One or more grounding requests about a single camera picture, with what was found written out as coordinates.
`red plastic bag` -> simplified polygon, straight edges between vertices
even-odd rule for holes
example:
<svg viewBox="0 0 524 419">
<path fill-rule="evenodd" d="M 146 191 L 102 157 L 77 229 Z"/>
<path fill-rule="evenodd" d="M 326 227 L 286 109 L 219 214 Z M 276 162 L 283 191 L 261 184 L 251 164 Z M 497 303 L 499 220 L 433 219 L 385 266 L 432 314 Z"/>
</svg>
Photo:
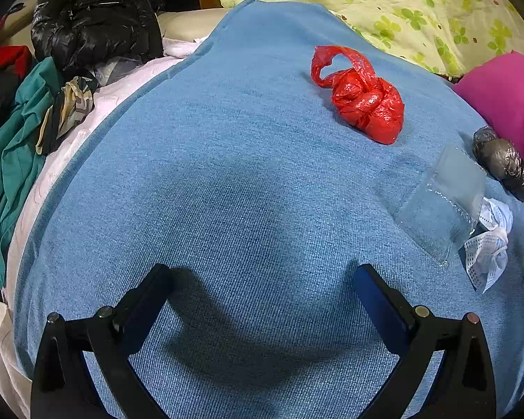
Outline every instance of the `red plastic bag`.
<svg viewBox="0 0 524 419">
<path fill-rule="evenodd" d="M 343 54 L 353 67 L 333 72 L 324 79 L 320 71 Z M 373 140 L 391 145 L 402 130 L 404 104 L 398 90 L 377 77 L 369 60 L 357 50 L 341 46 L 316 47 L 311 76 L 317 85 L 332 87 L 332 102 L 341 117 Z"/>
</svg>

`pink pillow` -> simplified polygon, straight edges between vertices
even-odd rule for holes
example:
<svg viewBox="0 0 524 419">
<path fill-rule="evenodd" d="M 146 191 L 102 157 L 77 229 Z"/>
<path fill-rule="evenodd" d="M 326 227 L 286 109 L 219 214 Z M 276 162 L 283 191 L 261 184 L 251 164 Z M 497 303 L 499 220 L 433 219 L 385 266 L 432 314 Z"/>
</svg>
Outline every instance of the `pink pillow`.
<svg viewBox="0 0 524 419">
<path fill-rule="evenodd" d="M 454 91 L 524 157 L 523 54 L 512 51 L 474 68 Z"/>
</svg>

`crumpled face mask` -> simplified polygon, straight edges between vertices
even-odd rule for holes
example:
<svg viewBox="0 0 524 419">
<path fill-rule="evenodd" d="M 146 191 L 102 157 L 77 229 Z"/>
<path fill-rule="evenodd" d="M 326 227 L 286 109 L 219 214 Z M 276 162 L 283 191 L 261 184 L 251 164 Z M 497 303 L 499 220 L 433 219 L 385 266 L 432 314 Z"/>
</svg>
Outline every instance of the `crumpled face mask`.
<svg viewBox="0 0 524 419">
<path fill-rule="evenodd" d="M 508 234 L 512 229 L 512 211 L 501 201 L 483 198 L 479 222 L 487 229 L 464 243 L 466 272 L 476 290 L 483 294 L 503 273 L 508 257 Z"/>
</svg>

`metal screw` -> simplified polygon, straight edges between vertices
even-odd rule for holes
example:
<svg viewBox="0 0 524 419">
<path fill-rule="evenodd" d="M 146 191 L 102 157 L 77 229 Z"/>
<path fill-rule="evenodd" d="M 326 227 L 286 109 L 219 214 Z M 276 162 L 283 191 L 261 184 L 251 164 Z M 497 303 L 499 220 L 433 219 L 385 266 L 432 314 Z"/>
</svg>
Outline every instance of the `metal screw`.
<svg viewBox="0 0 524 419">
<path fill-rule="evenodd" d="M 60 315 L 58 312 L 51 312 L 49 313 L 49 316 L 47 317 L 47 323 L 54 324 L 58 321 L 60 318 Z"/>
<path fill-rule="evenodd" d="M 473 323 L 473 324 L 479 323 L 479 317 L 473 312 L 467 313 L 466 318 L 468 319 L 470 323 Z"/>
<path fill-rule="evenodd" d="M 426 318 L 429 316 L 429 309 L 425 306 L 417 306 L 415 308 L 415 313 L 417 314 L 417 316 L 421 317 L 421 318 Z"/>
<path fill-rule="evenodd" d="M 113 308 L 111 306 L 103 306 L 97 310 L 97 316 L 99 318 L 107 318 L 113 315 Z"/>
</svg>

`teal garment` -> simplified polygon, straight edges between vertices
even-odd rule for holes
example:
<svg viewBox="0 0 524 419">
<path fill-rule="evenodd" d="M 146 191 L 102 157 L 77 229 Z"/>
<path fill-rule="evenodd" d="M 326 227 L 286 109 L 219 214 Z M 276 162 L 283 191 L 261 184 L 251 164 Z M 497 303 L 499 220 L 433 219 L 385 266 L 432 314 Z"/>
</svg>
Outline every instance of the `teal garment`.
<svg viewBox="0 0 524 419">
<path fill-rule="evenodd" d="M 21 83 L 14 109 L 0 128 L 0 288 L 15 223 L 31 186 L 45 163 L 35 152 L 37 129 L 60 91 L 61 77 L 52 58 L 45 58 Z"/>
</svg>

